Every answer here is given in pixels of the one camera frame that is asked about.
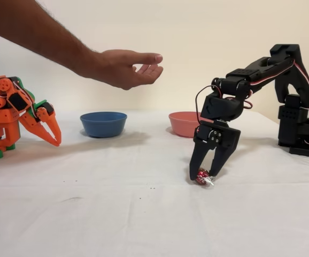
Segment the person's bare hand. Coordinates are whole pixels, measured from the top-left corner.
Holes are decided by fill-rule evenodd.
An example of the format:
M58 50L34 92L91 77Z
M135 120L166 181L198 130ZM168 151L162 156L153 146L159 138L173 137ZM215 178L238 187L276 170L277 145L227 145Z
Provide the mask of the person's bare hand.
M159 65L162 61L161 54L151 52L92 52L81 75L116 88L130 90L137 86L153 84L164 70Z

